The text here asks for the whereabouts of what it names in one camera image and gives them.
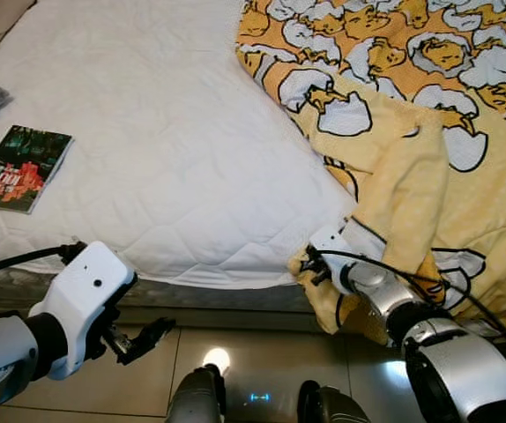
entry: beige floor tile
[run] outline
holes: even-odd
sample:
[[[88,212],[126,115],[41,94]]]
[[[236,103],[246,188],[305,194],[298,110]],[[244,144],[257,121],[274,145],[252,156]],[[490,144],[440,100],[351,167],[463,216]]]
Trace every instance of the beige floor tile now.
[[[295,422],[298,389],[307,379],[349,390],[342,338],[324,335],[183,329],[173,388],[203,364],[213,348],[229,354],[227,418],[232,421]],[[251,394],[270,401],[251,401]]]
[[[124,331],[132,338],[138,329]],[[180,331],[172,330],[152,351],[123,366],[107,350],[64,381],[41,379],[9,404],[76,412],[165,416]]]
[[[0,423],[163,423],[164,421],[160,417],[110,416],[0,407]]]
[[[352,396],[373,423],[423,423],[399,352],[346,338]]]

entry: book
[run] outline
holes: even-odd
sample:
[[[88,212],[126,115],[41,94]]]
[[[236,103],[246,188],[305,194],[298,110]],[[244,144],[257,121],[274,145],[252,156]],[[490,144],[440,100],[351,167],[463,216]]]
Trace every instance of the book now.
[[[31,213],[71,142],[70,135],[12,126],[0,143],[0,209]]]

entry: bed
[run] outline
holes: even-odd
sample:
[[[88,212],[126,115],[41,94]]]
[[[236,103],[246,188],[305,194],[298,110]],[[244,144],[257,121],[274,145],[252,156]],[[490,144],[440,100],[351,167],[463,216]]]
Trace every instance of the bed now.
[[[241,11],[40,0],[25,12],[0,43],[12,96],[0,140],[20,124],[75,141],[31,215],[0,211],[0,259],[104,241],[140,276],[123,302],[132,322],[163,308],[311,313],[286,262],[355,202],[243,72]],[[61,268],[0,272],[0,311],[27,309]]]

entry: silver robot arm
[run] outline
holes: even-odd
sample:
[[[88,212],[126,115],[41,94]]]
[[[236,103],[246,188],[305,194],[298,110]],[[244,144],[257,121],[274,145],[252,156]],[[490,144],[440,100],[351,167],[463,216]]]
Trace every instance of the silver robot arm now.
[[[353,253],[332,228],[312,236],[309,250],[313,260],[325,262],[324,275],[340,292],[369,301],[401,347],[427,422],[506,421],[506,359],[491,342],[426,303],[392,271],[352,257],[319,254]]]
[[[135,272],[101,242],[93,242],[52,281],[27,319],[0,317],[0,404],[45,375],[61,380],[106,350],[124,365],[141,357],[174,326],[159,319],[127,339],[114,326],[115,304],[137,281]]]

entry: yellow blanket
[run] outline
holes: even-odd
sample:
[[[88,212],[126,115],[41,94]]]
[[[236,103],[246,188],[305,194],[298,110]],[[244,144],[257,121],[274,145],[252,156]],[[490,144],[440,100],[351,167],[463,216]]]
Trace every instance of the yellow blanket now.
[[[356,197],[353,251],[443,275],[506,324],[506,0],[249,0],[236,51]],[[325,330],[386,341],[368,305],[313,283],[303,251],[290,268]]]

